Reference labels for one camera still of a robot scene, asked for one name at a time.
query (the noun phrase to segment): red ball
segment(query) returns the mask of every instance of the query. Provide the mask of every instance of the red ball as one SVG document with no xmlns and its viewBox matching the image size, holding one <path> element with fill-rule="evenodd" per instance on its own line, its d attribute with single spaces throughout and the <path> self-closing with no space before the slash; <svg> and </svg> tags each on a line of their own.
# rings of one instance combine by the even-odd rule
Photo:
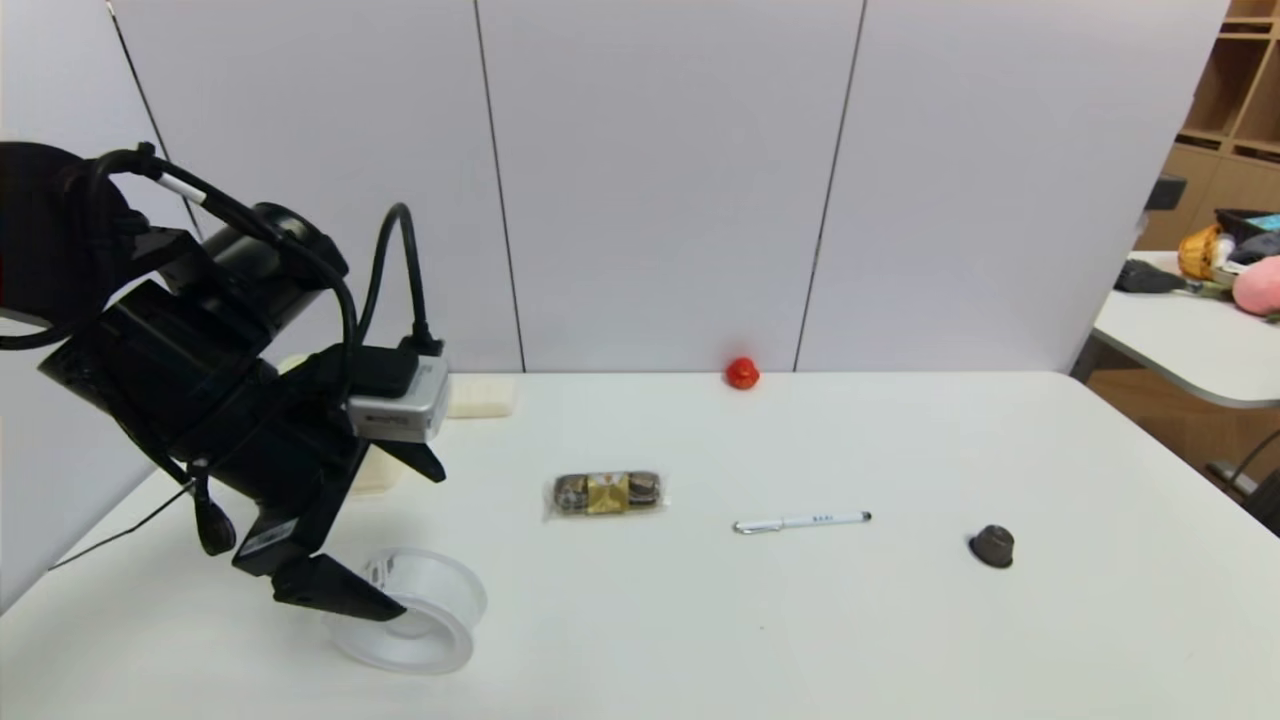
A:
<svg viewBox="0 0 1280 720">
<path fill-rule="evenodd" d="M 750 357 L 739 357 L 728 364 L 724 380 L 737 389 L 751 389 L 760 380 L 760 372 L 755 369 L 755 363 L 751 363 Z"/>
</svg>

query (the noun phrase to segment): tape roll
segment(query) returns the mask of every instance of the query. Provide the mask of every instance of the tape roll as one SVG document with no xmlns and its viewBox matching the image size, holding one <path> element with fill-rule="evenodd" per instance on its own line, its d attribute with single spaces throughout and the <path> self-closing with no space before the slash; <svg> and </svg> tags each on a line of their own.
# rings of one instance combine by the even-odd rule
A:
<svg viewBox="0 0 1280 720">
<path fill-rule="evenodd" d="M 471 660 L 472 630 L 489 600 L 466 565 L 411 547 L 375 553 L 362 575 L 408 609 L 387 623 L 328 615 L 329 634 L 347 655 L 398 673 L 452 673 Z"/>
</svg>

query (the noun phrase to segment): plush toy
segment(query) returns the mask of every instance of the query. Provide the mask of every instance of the plush toy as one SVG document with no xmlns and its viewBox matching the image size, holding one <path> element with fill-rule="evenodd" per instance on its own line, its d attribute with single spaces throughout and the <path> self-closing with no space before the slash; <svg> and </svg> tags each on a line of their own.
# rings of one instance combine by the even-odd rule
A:
<svg viewBox="0 0 1280 720">
<path fill-rule="evenodd" d="M 1231 296 L 1245 313 L 1262 316 L 1280 313 L 1280 256 L 1249 265 L 1236 278 Z"/>
</svg>

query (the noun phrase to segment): white pen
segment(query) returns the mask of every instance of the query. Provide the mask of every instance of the white pen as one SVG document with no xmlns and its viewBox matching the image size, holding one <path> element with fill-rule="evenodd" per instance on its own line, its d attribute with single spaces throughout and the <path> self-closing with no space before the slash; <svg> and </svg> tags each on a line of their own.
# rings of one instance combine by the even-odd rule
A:
<svg viewBox="0 0 1280 720">
<path fill-rule="evenodd" d="M 787 528 L 812 528 L 815 525 L 847 525 L 867 523 L 870 512 L 849 512 L 846 515 L 800 515 L 797 518 L 778 518 L 777 520 L 755 520 L 753 523 L 733 523 L 733 532 L 744 536 L 772 533 Z"/>
</svg>

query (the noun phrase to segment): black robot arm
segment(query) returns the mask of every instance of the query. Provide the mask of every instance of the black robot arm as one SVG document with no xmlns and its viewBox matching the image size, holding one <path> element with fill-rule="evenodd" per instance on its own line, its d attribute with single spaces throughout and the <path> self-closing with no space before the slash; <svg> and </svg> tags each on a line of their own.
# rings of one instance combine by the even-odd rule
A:
<svg viewBox="0 0 1280 720">
<path fill-rule="evenodd" d="M 444 479 L 425 436 L 369 439 L 352 424 L 357 401 L 394 404 L 430 359 L 360 345 L 342 279 L 347 264 L 333 240 L 282 206 L 241 205 L 147 145 L 81 160 L 0 143 L 0 314 L 47 328 L 0 338 L 0 348 L 65 340 L 40 370 L 111 415 L 189 488 L 210 555 L 236 547 L 236 532 L 210 500 L 207 479 L 253 498 L 259 516 L 232 564 L 270 575 L 275 600 L 371 620 L 402 614 L 394 600 L 316 552 L 370 442 Z M 180 192 L 228 227 L 202 245 L 186 231 L 152 228 L 110 183 L 120 172 Z M 403 227 L 407 209 L 398 208 Z M 384 251 L 380 242 L 379 268 Z M 145 281 L 102 309 L 150 272 L 165 287 Z M 259 355 L 325 290 L 339 297 L 343 342 L 278 374 Z M 415 334 L 430 338 L 419 320 Z M 430 341 L 438 355 L 443 343 Z M 439 363 L 436 374 L 444 372 Z"/>
</svg>

